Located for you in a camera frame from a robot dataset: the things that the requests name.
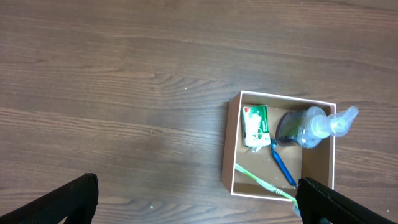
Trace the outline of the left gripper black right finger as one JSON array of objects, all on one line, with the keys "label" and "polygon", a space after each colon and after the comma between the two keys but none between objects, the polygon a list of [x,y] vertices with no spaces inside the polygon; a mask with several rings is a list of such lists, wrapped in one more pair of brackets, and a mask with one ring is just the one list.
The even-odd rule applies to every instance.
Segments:
[{"label": "left gripper black right finger", "polygon": [[304,224],[394,224],[309,177],[298,181],[295,198]]}]

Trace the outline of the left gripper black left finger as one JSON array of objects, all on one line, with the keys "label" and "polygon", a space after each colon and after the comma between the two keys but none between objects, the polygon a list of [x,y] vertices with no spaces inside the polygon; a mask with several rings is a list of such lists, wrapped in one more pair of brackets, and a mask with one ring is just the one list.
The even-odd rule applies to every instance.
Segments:
[{"label": "left gripper black left finger", "polygon": [[90,224],[98,205],[98,178],[94,173],[81,177],[1,216],[1,223],[82,223]]}]

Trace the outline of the green toothbrush with cap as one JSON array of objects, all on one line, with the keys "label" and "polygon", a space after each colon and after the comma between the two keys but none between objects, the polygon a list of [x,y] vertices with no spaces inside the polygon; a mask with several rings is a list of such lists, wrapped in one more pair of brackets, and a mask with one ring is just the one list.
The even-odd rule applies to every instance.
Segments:
[{"label": "green toothbrush with cap", "polygon": [[285,197],[286,199],[288,199],[289,201],[291,201],[291,202],[293,203],[292,211],[293,211],[298,217],[301,216],[301,213],[300,213],[300,210],[299,210],[299,206],[298,206],[298,203],[297,203],[297,200],[295,199],[295,197],[293,197],[293,196],[291,196],[290,194],[284,192],[283,190],[281,190],[281,189],[279,189],[279,188],[273,186],[272,184],[270,184],[270,183],[268,183],[268,182],[266,182],[266,181],[264,181],[264,180],[258,178],[257,176],[255,176],[255,175],[252,174],[251,172],[247,171],[244,167],[242,167],[241,165],[239,165],[239,164],[237,164],[237,163],[234,164],[234,168],[235,168],[238,172],[240,172],[240,173],[242,173],[242,174],[248,176],[248,177],[251,178],[252,180],[256,181],[256,182],[257,182],[260,186],[262,186],[264,189],[266,189],[266,190],[268,190],[268,191],[270,191],[270,192],[273,192],[273,193],[275,193],[275,194],[277,194],[277,195],[281,195],[281,196]]}]

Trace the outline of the clear pump dispenser bottle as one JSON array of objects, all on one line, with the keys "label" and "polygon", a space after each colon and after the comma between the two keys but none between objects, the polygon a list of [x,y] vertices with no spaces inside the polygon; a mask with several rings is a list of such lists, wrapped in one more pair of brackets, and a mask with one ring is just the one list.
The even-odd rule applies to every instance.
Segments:
[{"label": "clear pump dispenser bottle", "polygon": [[342,137],[348,133],[359,109],[355,106],[327,115],[320,107],[286,113],[278,123],[275,134],[279,144],[296,143],[312,149],[330,136]]}]

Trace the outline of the green soap bar package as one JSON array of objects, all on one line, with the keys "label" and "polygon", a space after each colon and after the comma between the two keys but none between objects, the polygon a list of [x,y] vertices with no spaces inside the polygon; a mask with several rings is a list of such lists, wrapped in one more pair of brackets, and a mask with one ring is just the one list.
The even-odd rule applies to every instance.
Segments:
[{"label": "green soap bar package", "polygon": [[271,144],[267,105],[246,105],[241,108],[243,144],[257,153]]}]

